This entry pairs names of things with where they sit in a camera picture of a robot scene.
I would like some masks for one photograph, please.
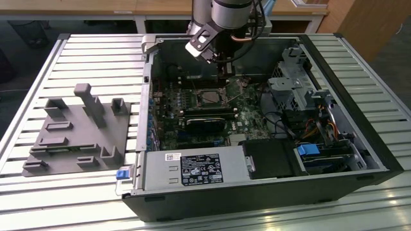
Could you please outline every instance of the gray base plate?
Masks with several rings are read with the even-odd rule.
[[[47,163],[47,167],[42,168],[42,170],[28,171],[23,170],[23,176],[42,176],[42,175],[54,175],[63,173],[75,173],[85,171],[101,171],[101,170],[111,170],[119,169],[123,166],[125,162],[125,152],[126,152],[126,141],[127,141],[127,131],[129,131],[129,120],[130,120],[130,111],[131,104],[126,103],[129,113],[125,115],[114,115],[111,104],[103,103],[105,107],[105,120],[107,123],[107,127],[98,128],[93,118],[87,116],[86,111],[83,109],[83,105],[69,105],[69,108],[62,109],[65,117],[73,123],[73,129],[69,130],[54,130],[47,131],[46,127],[50,123],[55,123],[54,119],[48,116],[35,142],[34,148],[42,147],[39,143],[44,138],[62,138],[67,137],[69,143],[66,145],[56,145],[56,147],[62,147],[59,152],[50,152],[43,155],[31,155],[28,157],[27,163],[32,161],[43,160]],[[71,148],[69,150],[65,147],[78,146],[78,145],[94,145],[98,144],[101,149],[103,147],[107,149],[109,153],[113,153],[114,146],[117,146],[119,151],[119,158],[115,163],[106,164],[103,159],[101,158],[99,150],[83,151],[79,148]],[[94,162],[98,164],[85,164],[83,167],[78,165],[79,157],[91,157],[94,156]]]

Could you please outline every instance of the barcode sticker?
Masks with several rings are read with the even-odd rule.
[[[166,161],[181,160],[181,153],[166,153]]]

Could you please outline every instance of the trash bin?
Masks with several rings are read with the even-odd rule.
[[[50,43],[40,21],[8,21],[20,38],[31,48],[46,47]]]
[[[8,61],[6,54],[0,50],[0,83],[6,83],[16,76],[16,71]]]

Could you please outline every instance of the blue latch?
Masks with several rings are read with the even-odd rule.
[[[317,155],[321,153],[317,144],[302,144],[297,150],[301,155]]]
[[[118,170],[118,173],[117,173],[117,179],[118,180],[127,180],[130,179],[130,170]]]

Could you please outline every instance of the table leg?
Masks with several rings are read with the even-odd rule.
[[[313,16],[313,19],[309,23],[307,29],[306,29],[306,34],[314,34],[317,33],[317,30],[321,27],[322,21],[323,21],[323,17],[322,15],[319,16]]]
[[[137,15],[135,16],[135,22],[137,22],[137,27],[138,27],[138,33],[139,34],[147,34],[146,15]]]

